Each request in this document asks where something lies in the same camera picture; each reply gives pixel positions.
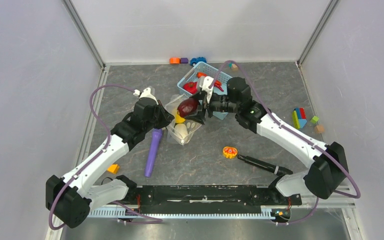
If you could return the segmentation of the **dark red toy onion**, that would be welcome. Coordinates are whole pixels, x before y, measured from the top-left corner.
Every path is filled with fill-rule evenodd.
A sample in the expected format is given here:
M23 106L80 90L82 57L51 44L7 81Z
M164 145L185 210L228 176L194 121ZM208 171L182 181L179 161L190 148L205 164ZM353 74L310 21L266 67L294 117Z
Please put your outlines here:
M183 100L177 107L177 114L184 118L197 110L199 101L194 98Z

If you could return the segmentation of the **yellow toy pear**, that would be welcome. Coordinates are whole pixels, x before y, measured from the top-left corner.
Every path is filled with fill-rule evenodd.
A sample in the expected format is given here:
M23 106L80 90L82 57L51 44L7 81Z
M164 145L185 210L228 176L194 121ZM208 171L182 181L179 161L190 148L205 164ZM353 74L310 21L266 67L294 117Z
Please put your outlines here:
M174 122L175 122L175 124L183 124L185 121L186 121L186 119L185 118L183 118L183 117L181 117L178 113L174 113L173 114L174 115Z

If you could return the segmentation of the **white toy egg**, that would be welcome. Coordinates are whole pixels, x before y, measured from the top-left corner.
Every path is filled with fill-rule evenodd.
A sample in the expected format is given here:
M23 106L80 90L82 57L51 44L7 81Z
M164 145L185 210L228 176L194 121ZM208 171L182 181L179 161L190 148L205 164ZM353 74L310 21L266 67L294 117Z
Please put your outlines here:
M188 128L184 123L176 124L174 126L174 132L181 139L185 139L189 134Z

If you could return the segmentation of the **clear dotted zip top bag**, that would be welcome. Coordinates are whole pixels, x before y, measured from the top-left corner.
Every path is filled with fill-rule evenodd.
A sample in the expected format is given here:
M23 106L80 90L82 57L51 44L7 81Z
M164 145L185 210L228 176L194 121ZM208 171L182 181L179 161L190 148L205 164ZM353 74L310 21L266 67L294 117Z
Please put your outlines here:
M202 126L193 120L187 120L178 114L178 106L187 99L184 94L172 95L170 101L164 106L174 116L174 120L166 127L167 140L172 144L184 146L192 139L194 133Z

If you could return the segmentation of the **light blue plastic basket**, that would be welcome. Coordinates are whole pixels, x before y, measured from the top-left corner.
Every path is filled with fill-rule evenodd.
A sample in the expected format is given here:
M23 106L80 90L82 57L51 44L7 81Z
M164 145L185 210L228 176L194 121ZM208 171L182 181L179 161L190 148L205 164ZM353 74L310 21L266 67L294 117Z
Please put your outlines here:
M228 113L237 112L237 105L229 101L230 75L205 62L198 62L183 77L177 87L186 96L176 107L179 117L203 124L206 117L223 120Z

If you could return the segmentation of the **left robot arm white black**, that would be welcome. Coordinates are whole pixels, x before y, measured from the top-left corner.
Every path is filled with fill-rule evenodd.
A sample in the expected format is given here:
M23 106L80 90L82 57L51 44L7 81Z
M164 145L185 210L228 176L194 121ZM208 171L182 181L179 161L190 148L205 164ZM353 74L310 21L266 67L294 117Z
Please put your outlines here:
M52 175L45 184L50 228L58 229L53 225L53 217L60 219L63 226L76 228L96 208L118 200L133 203L137 198L136 185L123 175L100 186L94 184L116 160L143 141L149 131L167 127L174 118L159 100L140 98L100 148L62 177Z

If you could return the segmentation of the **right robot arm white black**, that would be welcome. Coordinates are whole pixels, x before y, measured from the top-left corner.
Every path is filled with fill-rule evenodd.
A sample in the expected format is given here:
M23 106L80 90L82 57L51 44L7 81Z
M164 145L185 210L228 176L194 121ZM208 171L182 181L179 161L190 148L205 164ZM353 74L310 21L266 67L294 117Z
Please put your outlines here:
M282 121L253 99L251 87L244 78L230 78L226 95L213 92L212 80L209 76L202 77L197 92L178 106L182 118L203 125L213 112L233 113L240 126L278 144L307 168L279 176L272 182L268 196L273 203L282 204L292 195L307 193L326 200L337 192L337 187L349 176L345 149L341 144L310 139Z

